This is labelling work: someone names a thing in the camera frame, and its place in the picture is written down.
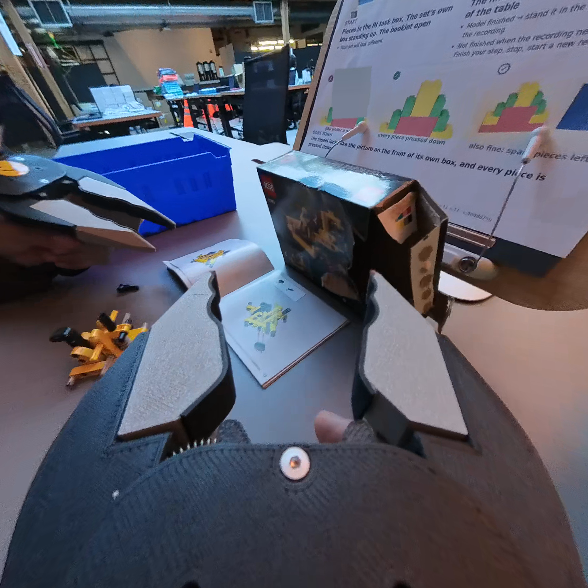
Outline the black office chair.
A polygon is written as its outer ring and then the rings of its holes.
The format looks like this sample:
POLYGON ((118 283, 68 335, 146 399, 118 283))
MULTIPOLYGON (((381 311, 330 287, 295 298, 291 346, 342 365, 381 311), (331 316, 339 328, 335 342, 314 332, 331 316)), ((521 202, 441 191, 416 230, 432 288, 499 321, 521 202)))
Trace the black office chair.
POLYGON ((289 46, 244 62, 243 139, 287 144, 289 46))

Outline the black lego box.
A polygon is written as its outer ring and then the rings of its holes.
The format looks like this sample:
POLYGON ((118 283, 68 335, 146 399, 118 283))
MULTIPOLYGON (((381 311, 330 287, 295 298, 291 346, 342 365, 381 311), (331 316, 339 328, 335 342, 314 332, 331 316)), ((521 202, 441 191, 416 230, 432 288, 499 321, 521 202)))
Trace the black lego box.
POLYGON ((257 172, 283 259, 364 315, 371 272, 442 328, 439 292, 448 217, 421 184, 290 151, 257 172))

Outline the person's right hand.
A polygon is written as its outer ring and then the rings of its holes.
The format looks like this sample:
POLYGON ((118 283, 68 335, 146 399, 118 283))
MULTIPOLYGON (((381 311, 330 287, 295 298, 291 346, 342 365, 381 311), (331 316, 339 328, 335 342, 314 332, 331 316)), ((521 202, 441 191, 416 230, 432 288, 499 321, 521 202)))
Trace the person's right hand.
POLYGON ((353 420, 328 410, 321 410, 314 419, 314 431, 319 443, 335 444, 344 441, 346 430, 353 420))

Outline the blue plastic bin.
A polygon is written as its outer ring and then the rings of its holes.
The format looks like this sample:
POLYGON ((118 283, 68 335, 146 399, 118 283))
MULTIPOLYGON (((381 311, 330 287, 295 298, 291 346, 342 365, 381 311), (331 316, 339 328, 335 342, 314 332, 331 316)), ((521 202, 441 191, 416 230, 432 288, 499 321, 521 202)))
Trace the blue plastic bin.
POLYGON ((175 222, 177 227, 236 206, 230 147, 198 134, 62 152, 54 160, 103 175, 175 222))

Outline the person's left hand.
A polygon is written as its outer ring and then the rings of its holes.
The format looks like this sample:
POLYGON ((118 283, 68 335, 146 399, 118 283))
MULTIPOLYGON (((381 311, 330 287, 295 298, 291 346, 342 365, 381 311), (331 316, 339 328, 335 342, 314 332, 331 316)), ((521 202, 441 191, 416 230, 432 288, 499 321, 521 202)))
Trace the person's left hand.
POLYGON ((112 249, 92 245, 56 229, 27 226, 1 217, 1 261, 24 268, 44 264, 68 272, 110 262, 112 249))

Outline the metal ceiling duct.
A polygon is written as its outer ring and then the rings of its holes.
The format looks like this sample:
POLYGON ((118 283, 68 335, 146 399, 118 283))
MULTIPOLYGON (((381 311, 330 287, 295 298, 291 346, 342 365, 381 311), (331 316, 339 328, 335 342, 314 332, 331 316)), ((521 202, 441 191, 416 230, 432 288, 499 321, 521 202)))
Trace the metal ceiling duct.
POLYGON ((271 2, 246 5, 72 4, 65 1, 26 1, 29 14, 47 27, 225 26, 269 25, 280 18, 271 2))

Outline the lego instruction booklet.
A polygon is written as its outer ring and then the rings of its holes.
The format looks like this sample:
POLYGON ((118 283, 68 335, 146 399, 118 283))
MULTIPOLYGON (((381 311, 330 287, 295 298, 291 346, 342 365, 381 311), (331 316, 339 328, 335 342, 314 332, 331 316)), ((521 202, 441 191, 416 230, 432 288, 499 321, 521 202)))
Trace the lego instruction booklet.
POLYGON ((187 289, 215 272, 227 343, 263 389, 349 322, 248 240, 223 240, 164 265, 187 289))

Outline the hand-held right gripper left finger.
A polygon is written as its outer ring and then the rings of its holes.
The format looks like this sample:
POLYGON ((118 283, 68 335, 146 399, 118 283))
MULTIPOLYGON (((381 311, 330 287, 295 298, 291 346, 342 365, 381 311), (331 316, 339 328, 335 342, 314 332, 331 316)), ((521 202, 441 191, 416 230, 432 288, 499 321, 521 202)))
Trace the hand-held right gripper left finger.
POLYGON ((204 271, 149 331, 118 438, 212 439, 236 401, 214 271, 204 271))

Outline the yellow lego model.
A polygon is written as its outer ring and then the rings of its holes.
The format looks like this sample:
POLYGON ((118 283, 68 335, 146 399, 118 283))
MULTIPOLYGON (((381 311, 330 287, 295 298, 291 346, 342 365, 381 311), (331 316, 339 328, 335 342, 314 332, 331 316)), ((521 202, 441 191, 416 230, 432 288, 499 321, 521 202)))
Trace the yellow lego model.
POLYGON ((95 327, 79 332, 73 327, 60 327, 49 336, 53 343, 65 343, 70 347, 70 357, 77 361, 69 374, 66 387, 75 387, 88 378, 101 378, 117 359, 140 335, 149 331, 147 322, 134 326, 131 315, 119 312, 99 314, 95 327))

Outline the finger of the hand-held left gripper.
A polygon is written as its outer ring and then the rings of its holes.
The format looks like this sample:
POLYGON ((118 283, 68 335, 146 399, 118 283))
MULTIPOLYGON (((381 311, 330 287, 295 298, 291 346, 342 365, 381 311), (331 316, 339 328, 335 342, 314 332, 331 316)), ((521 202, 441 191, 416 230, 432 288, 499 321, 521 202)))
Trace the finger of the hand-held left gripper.
POLYGON ((176 228, 172 219, 118 185, 83 176, 77 180, 77 191, 85 203, 100 209, 122 212, 167 229, 176 228))
POLYGON ((39 201, 33 203, 30 208, 72 224, 75 235, 80 242, 137 251, 156 250, 155 246, 143 239, 133 229, 105 217, 97 216, 78 204, 62 199, 39 201))

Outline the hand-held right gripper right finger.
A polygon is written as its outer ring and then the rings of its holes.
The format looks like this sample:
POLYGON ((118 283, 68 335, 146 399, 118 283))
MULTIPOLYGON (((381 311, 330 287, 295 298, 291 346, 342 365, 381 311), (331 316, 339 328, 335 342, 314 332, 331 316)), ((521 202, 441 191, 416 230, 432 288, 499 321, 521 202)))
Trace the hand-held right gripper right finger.
POLYGON ((416 433, 465 442, 465 418, 434 328, 378 272, 366 291, 361 349, 351 393, 355 420, 407 447, 416 433))

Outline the long wooden table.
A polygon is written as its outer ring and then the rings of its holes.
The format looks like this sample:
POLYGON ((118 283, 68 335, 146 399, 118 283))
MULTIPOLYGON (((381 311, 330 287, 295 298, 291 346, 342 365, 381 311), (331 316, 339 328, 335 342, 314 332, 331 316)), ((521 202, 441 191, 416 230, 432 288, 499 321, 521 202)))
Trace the long wooden table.
MULTIPOLYGON (((289 86, 289 95, 286 100, 286 130, 298 128, 310 88, 310 84, 289 86)), ((159 90, 159 87, 147 90, 148 98, 153 103, 167 102, 175 127, 184 126, 185 101, 187 101, 193 128, 202 128, 210 133, 229 137, 236 133, 238 138, 243 138, 242 125, 233 125, 232 121, 241 121, 243 118, 244 89, 233 88, 222 92, 214 90, 204 94, 188 92, 182 96, 161 95, 155 90, 159 90)))

